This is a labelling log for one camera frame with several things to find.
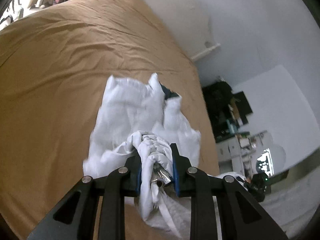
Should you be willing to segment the white puffer down jacket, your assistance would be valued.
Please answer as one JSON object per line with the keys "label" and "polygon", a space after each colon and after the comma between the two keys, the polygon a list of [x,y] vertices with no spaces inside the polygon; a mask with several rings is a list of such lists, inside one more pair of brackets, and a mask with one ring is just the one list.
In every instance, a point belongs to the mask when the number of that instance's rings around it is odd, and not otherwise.
{"label": "white puffer down jacket", "polygon": [[148,83],[111,76],[106,83],[95,127],[89,140],[86,176],[100,178],[122,167],[137,152],[142,162],[142,185],[135,206],[142,220],[170,239],[190,236],[191,201],[178,198],[172,186],[159,187],[154,165],[173,173],[171,144],[191,165],[200,160],[201,133],[181,112],[181,96],[167,98],[152,74]]}

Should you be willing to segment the white desk with clutter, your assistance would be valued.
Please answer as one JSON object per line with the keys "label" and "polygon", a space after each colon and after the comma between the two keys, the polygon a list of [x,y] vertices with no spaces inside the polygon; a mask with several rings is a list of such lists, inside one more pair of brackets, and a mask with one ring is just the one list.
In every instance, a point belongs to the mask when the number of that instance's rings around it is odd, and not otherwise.
{"label": "white desk with clutter", "polygon": [[249,179],[258,173],[273,176],[272,145],[272,135],[267,131],[255,135],[238,133],[218,142],[220,172],[236,172]]}

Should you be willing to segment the black cluttered shelf unit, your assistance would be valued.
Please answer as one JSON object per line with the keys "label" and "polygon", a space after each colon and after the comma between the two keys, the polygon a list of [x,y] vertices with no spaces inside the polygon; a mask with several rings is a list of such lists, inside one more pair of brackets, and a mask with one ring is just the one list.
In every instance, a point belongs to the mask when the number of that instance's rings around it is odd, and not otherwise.
{"label": "black cluttered shelf unit", "polygon": [[243,91],[233,93],[231,86],[218,77],[211,85],[202,88],[215,141],[222,142],[248,124],[253,110]]}

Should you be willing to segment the tan brown bed cover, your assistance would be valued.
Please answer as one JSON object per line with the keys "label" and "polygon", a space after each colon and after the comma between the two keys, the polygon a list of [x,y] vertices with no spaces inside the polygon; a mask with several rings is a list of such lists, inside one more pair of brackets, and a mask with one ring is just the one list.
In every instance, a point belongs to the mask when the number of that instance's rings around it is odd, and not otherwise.
{"label": "tan brown bed cover", "polygon": [[81,179],[109,76],[182,96],[201,132],[201,170],[219,174],[199,76],[143,0],[71,0],[1,31],[1,227],[26,239]]}

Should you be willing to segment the white wooden headboard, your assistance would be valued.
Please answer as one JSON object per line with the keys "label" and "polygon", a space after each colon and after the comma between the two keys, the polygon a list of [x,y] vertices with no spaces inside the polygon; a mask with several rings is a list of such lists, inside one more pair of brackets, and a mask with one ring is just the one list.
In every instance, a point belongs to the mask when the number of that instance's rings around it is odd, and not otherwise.
{"label": "white wooden headboard", "polygon": [[160,18],[180,48],[197,61],[220,44],[210,30],[210,18],[198,0],[143,0]]}

